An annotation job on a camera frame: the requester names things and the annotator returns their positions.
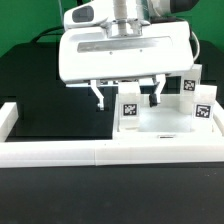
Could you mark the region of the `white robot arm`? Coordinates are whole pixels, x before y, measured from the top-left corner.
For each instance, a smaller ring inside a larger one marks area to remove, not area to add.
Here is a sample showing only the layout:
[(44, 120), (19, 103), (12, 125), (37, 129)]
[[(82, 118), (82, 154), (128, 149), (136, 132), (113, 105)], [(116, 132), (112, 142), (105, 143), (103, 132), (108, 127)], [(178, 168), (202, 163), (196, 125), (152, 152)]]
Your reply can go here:
[(92, 0), (64, 14), (59, 75), (67, 85), (135, 80), (188, 71), (198, 57), (186, 20), (174, 15), (199, 0)]

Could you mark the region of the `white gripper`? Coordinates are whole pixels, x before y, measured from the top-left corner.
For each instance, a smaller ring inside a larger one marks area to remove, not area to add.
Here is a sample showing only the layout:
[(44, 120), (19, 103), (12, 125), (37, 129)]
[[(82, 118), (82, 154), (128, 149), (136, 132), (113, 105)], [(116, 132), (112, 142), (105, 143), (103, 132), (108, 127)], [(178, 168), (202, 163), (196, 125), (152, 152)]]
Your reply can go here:
[(187, 71), (194, 64), (186, 21), (157, 23), (142, 28), (136, 37), (109, 38), (101, 27), (70, 29), (59, 47), (59, 75), (66, 84), (90, 81), (92, 91), (104, 109), (99, 80), (119, 80), (155, 75), (149, 105), (161, 103), (166, 76)]

